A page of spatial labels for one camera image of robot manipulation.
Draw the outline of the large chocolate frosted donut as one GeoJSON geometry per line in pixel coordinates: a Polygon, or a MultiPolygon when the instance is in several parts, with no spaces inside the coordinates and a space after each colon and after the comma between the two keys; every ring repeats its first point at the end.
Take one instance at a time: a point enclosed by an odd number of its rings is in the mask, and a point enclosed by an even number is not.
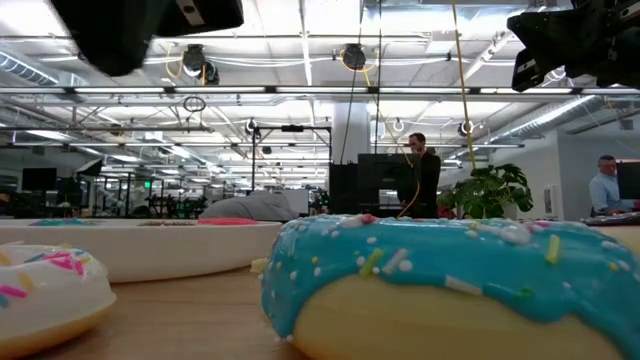
{"type": "Polygon", "coordinates": [[[640,212],[596,216],[582,219],[581,222],[615,238],[640,255],[640,212]]]}

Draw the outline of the small red frosted donut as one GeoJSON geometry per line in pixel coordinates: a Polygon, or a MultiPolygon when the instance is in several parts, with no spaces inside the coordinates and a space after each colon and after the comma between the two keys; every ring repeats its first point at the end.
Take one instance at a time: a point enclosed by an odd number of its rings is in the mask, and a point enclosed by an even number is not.
{"type": "Polygon", "coordinates": [[[247,218],[200,218],[198,219],[199,225],[207,226],[244,226],[255,225],[259,222],[253,219],[247,218]]]}

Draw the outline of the small blue frosted donut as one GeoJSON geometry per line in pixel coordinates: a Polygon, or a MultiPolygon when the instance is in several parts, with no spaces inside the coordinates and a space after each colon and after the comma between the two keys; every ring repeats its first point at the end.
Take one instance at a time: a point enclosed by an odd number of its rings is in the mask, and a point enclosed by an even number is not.
{"type": "Polygon", "coordinates": [[[29,226],[59,227],[59,226],[96,226],[101,224],[100,220],[82,220],[78,218],[64,219],[42,219],[29,224],[29,226]]]}

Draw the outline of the small white sprinkled donut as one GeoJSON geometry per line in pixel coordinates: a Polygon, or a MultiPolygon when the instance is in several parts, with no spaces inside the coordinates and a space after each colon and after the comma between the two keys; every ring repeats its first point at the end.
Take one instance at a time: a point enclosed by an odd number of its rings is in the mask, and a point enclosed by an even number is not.
{"type": "Polygon", "coordinates": [[[0,360],[14,360],[95,327],[115,304],[106,267],[64,246],[0,245],[0,360]]]}

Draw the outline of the dark desk monitor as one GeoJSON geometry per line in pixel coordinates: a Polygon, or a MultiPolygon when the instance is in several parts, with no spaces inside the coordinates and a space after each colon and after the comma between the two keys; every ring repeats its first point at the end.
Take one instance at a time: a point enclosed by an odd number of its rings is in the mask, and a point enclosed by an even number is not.
{"type": "Polygon", "coordinates": [[[617,161],[616,171],[620,197],[640,200],[640,161],[617,161]]]}

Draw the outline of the person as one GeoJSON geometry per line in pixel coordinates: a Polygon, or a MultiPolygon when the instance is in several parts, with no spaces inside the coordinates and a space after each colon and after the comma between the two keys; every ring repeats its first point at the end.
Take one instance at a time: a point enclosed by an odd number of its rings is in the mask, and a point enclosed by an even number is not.
{"type": "Polygon", "coordinates": [[[598,172],[589,182],[592,213],[613,215],[632,212],[640,206],[638,200],[622,199],[619,193],[616,159],[602,155],[597,162],[598,172]]]}
{"type": "Polygon", "coordinates": [[[413,180],[411,185],[397,190],[400,203],[406,207],[404,215],[412,218],[437,218],[441,158],[434,148],[426,146],[426,138],[422,133],[412,133],[408,141],[411,151],[420,156],[420,186],[413,180]]]}

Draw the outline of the green potted plant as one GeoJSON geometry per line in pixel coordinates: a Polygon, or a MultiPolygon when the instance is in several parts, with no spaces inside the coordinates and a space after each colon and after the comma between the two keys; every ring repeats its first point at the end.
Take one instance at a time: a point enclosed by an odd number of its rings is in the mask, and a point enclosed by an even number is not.
{"type": "Polygon", "coordinates": [[[461,219],[506,218],[509,206],[521,212],[534,207],[526,175],[512,163],[473,169],[469,178],[443,190],[436,202],[438,210],[461,219]]]}

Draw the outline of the grey bean bag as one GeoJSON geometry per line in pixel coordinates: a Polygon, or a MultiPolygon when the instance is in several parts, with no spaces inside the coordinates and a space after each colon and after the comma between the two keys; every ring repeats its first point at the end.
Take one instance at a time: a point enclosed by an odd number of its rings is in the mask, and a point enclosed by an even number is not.
{"type": "Polygon", "coordinates": [[[284,195],[265,190],[216,201],[199,215],[200,219],[243,218],[271,222],[287,222],[298,217],[299,213],[293,210],[284,195]]]}

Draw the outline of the black monitor workstation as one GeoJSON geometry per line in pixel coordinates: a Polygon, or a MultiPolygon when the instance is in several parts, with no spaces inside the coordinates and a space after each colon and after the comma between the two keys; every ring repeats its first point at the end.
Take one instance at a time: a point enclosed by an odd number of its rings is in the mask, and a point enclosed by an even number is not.
{"type": "Polygon", "coordinates": [[[356,163],[329,167],[329,212],[398,216],[398,192],[406,196],[420,183],[417,154],[359,154],[356,163]]]}

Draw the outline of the black background monitor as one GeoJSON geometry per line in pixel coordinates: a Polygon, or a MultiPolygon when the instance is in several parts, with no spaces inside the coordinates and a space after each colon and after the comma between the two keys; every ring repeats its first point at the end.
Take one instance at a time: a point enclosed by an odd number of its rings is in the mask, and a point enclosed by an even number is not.
{"type": "Polygon", "coordinates": [[[57,187],[56,168],[24,168],[21,189],[23,191],[50,191],[57,187]]]}

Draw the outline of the white round plate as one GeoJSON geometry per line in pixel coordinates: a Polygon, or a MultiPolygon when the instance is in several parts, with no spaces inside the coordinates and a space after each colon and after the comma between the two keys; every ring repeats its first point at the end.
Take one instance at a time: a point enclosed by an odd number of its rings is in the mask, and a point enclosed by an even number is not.
{"type": "Polygon", "coordinates": [[[271,250],[281,225],[139,227],[148,220],[102,219],[96,226],[29,226],[0,220],[0,244],[69,244],[88,251],[113,283],[166,280],[247,267],[271,250]]]}

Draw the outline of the large blue frosted donut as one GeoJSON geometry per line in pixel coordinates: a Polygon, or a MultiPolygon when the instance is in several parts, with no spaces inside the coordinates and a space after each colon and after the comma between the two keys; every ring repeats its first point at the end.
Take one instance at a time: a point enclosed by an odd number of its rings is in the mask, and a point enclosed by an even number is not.
{"type": "Polygon", "coordinates": [[[310,217],[260,280],[315,360],[640,360],[640,248],[576,222],[310,217]]]}

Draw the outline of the black aluminium table frame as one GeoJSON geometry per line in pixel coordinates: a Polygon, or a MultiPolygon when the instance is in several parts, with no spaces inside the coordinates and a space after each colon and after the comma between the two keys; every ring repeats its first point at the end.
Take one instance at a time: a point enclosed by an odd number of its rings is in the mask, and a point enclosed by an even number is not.
{"type": "Polygon", "coordinates": [[[0,87],[0,94],[313,94],[313,95],[640,95],[640,90],[612,88],[532,88],[517,92],[507,87],[364,87],[364,86],[135,86],[135,87],[0,87]]]}

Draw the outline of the black background station frame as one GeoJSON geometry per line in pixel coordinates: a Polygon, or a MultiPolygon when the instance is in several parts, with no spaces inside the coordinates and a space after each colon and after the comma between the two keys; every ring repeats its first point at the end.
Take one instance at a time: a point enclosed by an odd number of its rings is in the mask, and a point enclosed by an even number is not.
{"type": "Polygon", "coordinates": [[[260,140],[266,140],[273,131],[280,131],[283,133],[301,133],[305,131],[311,131],[317,139],[319,139],[325,147],[328,148],[329,157],[332,157],[332,128],[330,126],[314,126],[314,125],[281,125],[281,126],[258,126],[255,125],[251,132],[251,190],[256,188],[256,153],[258,148],[257,133],[265,130],[265,133],[261,136],[260,140]],[[320,134],[320,131],[326,131],[328,133],[328,140],[325,140],[320,134]]]}

